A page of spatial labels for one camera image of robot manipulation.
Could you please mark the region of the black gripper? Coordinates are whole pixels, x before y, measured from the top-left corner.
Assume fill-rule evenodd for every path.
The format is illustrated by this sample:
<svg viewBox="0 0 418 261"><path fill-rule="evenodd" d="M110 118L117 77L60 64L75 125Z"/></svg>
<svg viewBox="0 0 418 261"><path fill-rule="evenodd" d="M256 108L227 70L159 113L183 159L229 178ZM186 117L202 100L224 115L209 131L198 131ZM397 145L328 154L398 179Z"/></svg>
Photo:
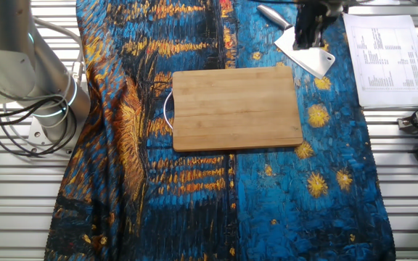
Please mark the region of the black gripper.
<svg viewBox="0 0 418 261"><path fill-rule="evenodd" d="M297 0L301 8L314 13L315 18L309 14L297 16L295 24L294 50L309 49L311 47L311 23L313 22L312 47L322 47L322 34L327 17L337 17L340 14L340 2L336 0Z"/></svg>

